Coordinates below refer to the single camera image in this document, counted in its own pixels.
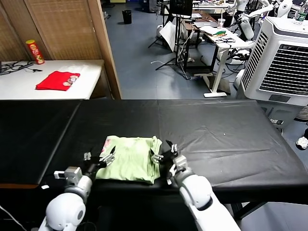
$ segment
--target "white desk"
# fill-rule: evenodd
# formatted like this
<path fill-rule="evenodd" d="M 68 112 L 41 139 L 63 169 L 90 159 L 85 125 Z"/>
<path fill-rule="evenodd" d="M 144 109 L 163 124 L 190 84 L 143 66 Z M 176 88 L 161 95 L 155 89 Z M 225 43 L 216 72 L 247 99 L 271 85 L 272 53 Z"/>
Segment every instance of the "white desk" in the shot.
<path fill-rule="evenodd" d="M 215 10 L 215 9 L 227 9 L 231 4 L 224 3 L 221 5 L 198 5 L 194 3 L 192 6 L 193 10 Z"/>
<path fill-rule="evenodd" d="M 22 69 L 0 76 L 0 100 L 88 100 L 98 81 L 106 84 L 103 60 L 53 60 L 29 68 L 42 71 Z M 35 90 L 54 71 L 80 73 L 80 77 L 67 91 Z"/>
<path fill-rule="evenodd" d="M 228 42 L 228 43 L 220 43 L 217 42 L 217 40 L 219 39 L 219 37 L 213 37 L 210 36 L 208 34 L 207 37 L 212 40 L 215 45 L 219 48 L 218 52 L 222 53 L 221 54 L 221 58 L 220 58 L 220 63 L 219 63 L 219 67 L 214 79 L 214 83 L 213 83 L 213 88 L 210 88 L 209 82 L 205 81 L 205 83 L 207 84 L 208 88 L 210 89 L 211 93 L 205 93 L 204 97 L 205 98 L 212 98 L 212 97 L 222 97 L 222 96 L 227 96 L 226 93 L 224 92 L 217 92 L 218 86 L 219 86 L 219 82 L 221 80 L 221 76 L 222 76 L 222 72 L 223 69 L 225 67 L 226 64 L 226 60 L 228 58 L 228 52 L 231 48 L 246 48 L 247 44 L 241 40 L 238 36 L 236 36 L 234 33 L 230 32 L 228 29 L 224 28 L 224 30 L 226 31 L 226 36 L 225 37 L 229 37 L 235 40 L 235 42 Z"/>

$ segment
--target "concrete floor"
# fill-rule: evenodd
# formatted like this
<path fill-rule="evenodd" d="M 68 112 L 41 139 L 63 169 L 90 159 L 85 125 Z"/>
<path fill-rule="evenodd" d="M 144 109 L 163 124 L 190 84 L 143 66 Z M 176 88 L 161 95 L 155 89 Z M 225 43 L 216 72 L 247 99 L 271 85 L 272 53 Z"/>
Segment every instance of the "concrete floor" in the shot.
<path fill-rule="evenodd" d="M 156 36 L 157 25 L 162 17 L 154 13 L 141 12 L 139 4 L 117 4 L 114 8 L 106 8 L 111 17 L 106 20 L 109 40 L 115 60 L 123 99 L 204 99 L 203 93 L 209 92 L 201 81 L 185 80 L 176 67 L 164 67 L 155 71 L 160 63 L 174 57 L 170 50 L 159 45 L 147 48 Z M 122 10 L 132 10 L 132 24 L 124 25 Z M 210 62 L 214 46 L 199 45 L 198 50 L 190 49 L 191 56 L 202 54 Z M 233 82 L 233 74 L 227 79 Z M 231 86 L 231 96 L 236 90 Z M 283 137 L 293 148 L 299 158 L 308 167 L 308 151 L 300 151 L 295 141 L 303 135 L 308 126 L 294 121 L 284 131 Z M 307 231 L 308 206 L 285 203 L 267 203 L 240 223 L 243 231 Z"/>

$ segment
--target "black table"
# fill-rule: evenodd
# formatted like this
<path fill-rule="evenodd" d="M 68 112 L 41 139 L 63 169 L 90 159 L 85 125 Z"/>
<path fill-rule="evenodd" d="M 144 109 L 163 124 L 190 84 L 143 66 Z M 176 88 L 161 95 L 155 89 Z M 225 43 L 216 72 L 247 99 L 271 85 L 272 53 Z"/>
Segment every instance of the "black table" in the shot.
<path fill-rule="evenodd" d="M 209 179 L 222 203 L 251 202 L 244 209 L 234 204 L 235 212 L 240 210 L 238 218 L 268 201 L 308 204 L 308 173 L 304 165 L 255 101 L 91 100 L 75 105 L 75 110 L 63 138 L 54 147 L 41 183 L 60 186 L 60 181 L 53 181 L 49 174 L 81 165 L 83 154 L 91 149 L 99 154 L 108 135 L 156 135 L 179 145 L 190 167 Z M 168 149 L 163 142 L 161 151 Z M 50 190 L 53 196 L 63 190 L 55 189 Z M 40 197 L 48 192 L 39 188 L 37 191 Z M 127 199 L 130 203 L 147 199 L 170 202 L 178 201 L 178 195 L 178 190 L 163 178 L 152 186 L 97 180 L 88 206 L 121 204 Z"/>
<path fill-rule="evenodd" d="M 36 188 L 80 101 L 0 101 L 0 188 Z"/>

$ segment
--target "air conditioner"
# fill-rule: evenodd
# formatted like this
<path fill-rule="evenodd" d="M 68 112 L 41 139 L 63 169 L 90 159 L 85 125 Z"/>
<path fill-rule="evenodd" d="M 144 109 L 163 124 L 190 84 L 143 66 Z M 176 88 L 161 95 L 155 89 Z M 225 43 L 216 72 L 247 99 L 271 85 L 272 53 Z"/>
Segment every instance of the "air conditioner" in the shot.
<path fill-rule="evenodd" d="M 308 22 L 266 17 L 237 98 L 258 100 L 272 123 L 283 127 L 308 104 Z"/>

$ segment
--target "pringles can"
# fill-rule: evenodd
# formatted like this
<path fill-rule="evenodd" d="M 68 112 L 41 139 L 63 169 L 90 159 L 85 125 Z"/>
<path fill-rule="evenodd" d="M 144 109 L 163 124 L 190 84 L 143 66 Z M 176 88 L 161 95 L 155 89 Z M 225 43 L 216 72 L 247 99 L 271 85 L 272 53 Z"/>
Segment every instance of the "pringles can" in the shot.
<path fill-rule="evenodd" d="M 26 41 L 27 46 L 31 50 L 31 53 L 37 64 L 43 64 L 45 62 L 42 53 L 39 51 L 38 46 L 34 39 Z"/>

